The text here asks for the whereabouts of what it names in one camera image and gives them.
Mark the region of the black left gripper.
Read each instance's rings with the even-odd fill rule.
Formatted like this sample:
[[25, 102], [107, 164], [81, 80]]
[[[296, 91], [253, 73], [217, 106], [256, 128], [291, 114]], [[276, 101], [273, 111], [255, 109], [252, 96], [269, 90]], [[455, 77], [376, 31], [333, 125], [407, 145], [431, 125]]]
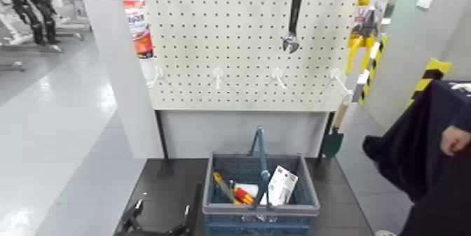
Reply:
[[190, 220], [192, 208], [186, 205], [184, 210], [184, 219], [176, 225], [173, 230], [166, 232], [146, 231], [141, 230], [142, 227], [137, 218], [142, 214], [144, 208], [143, 199], [134, 203], [122, 216], [122, 232], [116, 232], [114, 236], [187, 236], [190, 234]]

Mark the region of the bystander bare hand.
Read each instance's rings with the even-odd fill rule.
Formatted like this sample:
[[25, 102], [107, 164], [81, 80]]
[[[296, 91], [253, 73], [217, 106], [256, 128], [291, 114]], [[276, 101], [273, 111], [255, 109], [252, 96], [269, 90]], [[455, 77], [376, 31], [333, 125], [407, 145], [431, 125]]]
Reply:
[[469, 143], [470, 133], [451, 125], [442, 133], [440, 148], [444, 154], [454, 156]]

